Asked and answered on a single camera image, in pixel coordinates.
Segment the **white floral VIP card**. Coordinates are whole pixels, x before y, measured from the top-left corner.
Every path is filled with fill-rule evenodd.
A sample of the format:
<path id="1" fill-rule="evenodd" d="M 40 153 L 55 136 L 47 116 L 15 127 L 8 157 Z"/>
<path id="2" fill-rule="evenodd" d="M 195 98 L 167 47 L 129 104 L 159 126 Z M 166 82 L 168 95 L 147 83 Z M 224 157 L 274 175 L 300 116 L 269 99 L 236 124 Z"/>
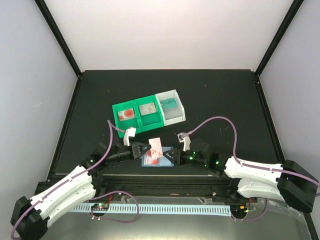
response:
<path id="1" fill-rule="evenodd" d="M 151 138 L 148 140 L 150 148 L 150 157 L 155 160 L 163 156 L 161 138 Z"/>

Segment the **blue card holder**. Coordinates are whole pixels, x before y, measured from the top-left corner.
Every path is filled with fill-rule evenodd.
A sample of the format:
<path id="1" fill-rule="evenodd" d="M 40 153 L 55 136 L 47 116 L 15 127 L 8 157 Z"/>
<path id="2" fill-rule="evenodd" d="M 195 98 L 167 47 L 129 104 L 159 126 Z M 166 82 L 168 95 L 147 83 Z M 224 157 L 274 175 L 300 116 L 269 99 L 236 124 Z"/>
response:
<path id="1" fill-rule="evenodd" d="M 151 166 L 151 165 L 143 165 L 143 159 L 144 158 L 141 158 L 141 166 L 142 167 L 173 167 L 173 165 L 162 165 L 162 157 L 158 158 L 159 159 L 159 164 L 158 165 L 154 165 L 154 166 Z"/>

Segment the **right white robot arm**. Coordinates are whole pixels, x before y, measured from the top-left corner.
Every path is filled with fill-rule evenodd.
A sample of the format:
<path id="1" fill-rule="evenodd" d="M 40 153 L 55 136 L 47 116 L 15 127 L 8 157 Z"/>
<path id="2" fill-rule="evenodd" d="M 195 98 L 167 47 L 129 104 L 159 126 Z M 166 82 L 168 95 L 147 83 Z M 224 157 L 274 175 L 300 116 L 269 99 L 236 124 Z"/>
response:
<path id="1" fill-rule="evenodd" d="M 216 178 L 234 179 L 236 184 L 227 189 L 234 202 L 264 198 L 285 202 L 300 212 L 313 211 L 319 182 L 295 161 L 267 164 L 236 159 L 215 152 L 200 138 L 191 141 L 189 148 L 173 148 L 163 156 L 175 165 L 204 167 Z"/>

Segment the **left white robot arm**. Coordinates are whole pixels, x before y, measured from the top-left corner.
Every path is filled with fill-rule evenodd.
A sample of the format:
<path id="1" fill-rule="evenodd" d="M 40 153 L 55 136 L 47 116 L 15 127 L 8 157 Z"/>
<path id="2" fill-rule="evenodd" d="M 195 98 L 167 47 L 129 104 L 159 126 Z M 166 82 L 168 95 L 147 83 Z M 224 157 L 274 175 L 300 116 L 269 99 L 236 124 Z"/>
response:
<path id="1" fill-rule="evenodd" d="M 150 149 L 149 144 L 140 142 L 110 144 L 105 153 L 95 150 L 50 188 L 30 199 L 19 198 L 10 220 L 11 239 L 39 240 L 57 219 L 78 204 L 115 194 L 108 191 L 103 171 L 110 163 L 139 160 Z"/>

